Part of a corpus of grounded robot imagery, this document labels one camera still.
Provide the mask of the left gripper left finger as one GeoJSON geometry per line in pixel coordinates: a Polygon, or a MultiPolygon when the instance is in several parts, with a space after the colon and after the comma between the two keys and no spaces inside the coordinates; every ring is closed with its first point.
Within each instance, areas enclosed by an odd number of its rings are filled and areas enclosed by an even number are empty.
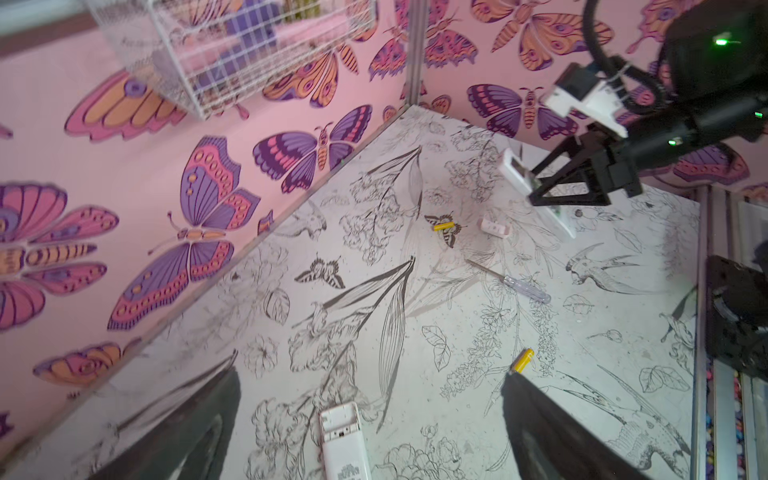
{"type": "Polygon", "coordinates": [[[241,398],[229,367],[213,376],[93,479],[218,479],[241,398]]]}

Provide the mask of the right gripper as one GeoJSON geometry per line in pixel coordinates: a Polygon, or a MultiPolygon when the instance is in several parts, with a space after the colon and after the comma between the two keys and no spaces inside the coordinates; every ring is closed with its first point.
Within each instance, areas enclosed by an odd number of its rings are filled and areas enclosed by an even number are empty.
{"type": "Polygon", "coordinates": [[[676,103],[627,127],[612,140],[604,128],[589,128],[558,144],[531,171],[538,183],[528,199],[533,206],[608,206],[609,193],[640,193],[639,172],[670,165],[682,156],[734,136],[754,141],[767,123],[765,89],[731,90],[676,103]],[[562,155],[569,160],[557,172],[539,177],[562,155]],[[587,192],[554,195],[556,187],[583,183],[587,192]]]}

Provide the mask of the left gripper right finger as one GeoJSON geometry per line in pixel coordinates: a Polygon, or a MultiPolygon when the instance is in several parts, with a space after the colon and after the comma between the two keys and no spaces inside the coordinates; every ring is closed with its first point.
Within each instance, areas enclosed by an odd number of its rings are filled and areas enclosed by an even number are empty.
{"type": "Polygon", "coordinates": [[[506,374],[501,397],[506,433],[521,478],[645,477],[522,374],[506,374]]]}

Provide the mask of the yellow battery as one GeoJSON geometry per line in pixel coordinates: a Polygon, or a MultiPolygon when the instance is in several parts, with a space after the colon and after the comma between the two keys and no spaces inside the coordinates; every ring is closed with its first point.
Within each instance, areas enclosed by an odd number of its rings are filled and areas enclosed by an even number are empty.
{"type": "Polygon", "coordinates": [[[509,373],[522,373],[526,367],[531,363],[535,356],[535,352],[531,348],[526,348],[524,351],[522,351],[518,357],[515,359],[515,361],[512,363],[509,373]]]}
{"type": "Polygon", "coordinates": [[[454,228],[456,226],[457,225],[455,224],[455,222],[445,222],[445,223],[434,225],[433,231],[444,231],[450,228],[454,228]]]}

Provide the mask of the white battery cover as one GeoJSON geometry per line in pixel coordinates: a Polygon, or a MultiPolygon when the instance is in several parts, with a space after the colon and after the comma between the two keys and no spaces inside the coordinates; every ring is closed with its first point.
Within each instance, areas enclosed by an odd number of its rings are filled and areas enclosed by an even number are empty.
{"type": "Polygon", "coordinates": [[[496,223],[487,218],[482,218],[479,221],[479,228],[482,232],[501,239],[507,238],[511,233],[511,228],[508,225],[496,223]]]}

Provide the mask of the clear handled screwdriver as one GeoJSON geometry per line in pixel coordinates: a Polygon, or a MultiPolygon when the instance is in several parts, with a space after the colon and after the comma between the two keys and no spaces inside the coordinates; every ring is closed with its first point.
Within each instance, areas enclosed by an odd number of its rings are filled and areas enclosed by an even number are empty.
{"type": "Polygon", "coordinates": [[[503,285],[505,285],[507,288],[514,290],[518,294],[521,294],[541,304],[549,304],[551,302],[551,296],[533,284],[524,282],[523,280],[515,279],[511,276],[504,275],[499,272],[495,272],[481,265],[480,263],[470,259],[466,259],[465,262],[481,270],[482,272],[489,274],[494,278],[498,279],[503,285]]]}

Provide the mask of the white remote with green sticker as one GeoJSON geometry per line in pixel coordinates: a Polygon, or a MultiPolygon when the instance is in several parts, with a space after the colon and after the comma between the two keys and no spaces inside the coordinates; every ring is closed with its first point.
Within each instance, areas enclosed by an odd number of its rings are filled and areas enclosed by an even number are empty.
{"type": "Polygon", "coordinates": [[[327,480],[371,480],[358,405],[347,402],[320,413],[321,449],[327,480]]]}

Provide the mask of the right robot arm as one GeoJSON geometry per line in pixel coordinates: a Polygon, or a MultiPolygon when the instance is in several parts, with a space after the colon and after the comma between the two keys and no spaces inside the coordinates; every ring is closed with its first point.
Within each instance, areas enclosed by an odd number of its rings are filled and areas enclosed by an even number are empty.
{"type": "Polygon", "coordinates": [[[599,43],[597,4],[586,2],[582,33],[592,57],[573,63],[545,98],[559,115],[591,124],[557,145],[528,175],[538,207],[606,206],[610,193],[641,193],[641,173],[734,137],[767,133],[767,4],[703,1],[667,28],[658,63],[663,83],[599,43]]]}

